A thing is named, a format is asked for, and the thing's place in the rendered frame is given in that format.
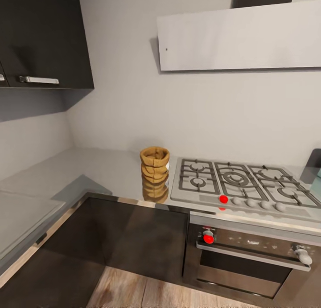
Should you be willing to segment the popcorn bag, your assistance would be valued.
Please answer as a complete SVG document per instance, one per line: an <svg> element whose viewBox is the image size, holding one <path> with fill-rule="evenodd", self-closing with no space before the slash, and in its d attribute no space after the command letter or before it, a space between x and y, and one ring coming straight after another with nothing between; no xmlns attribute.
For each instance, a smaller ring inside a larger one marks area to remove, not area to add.
<svg viewBox="0 0 321 308"><path fill-rule="evenodd" d="M141 173L149 182L163 182L169 173L170 152L162 147L148 147L140 152Z"/></svg>

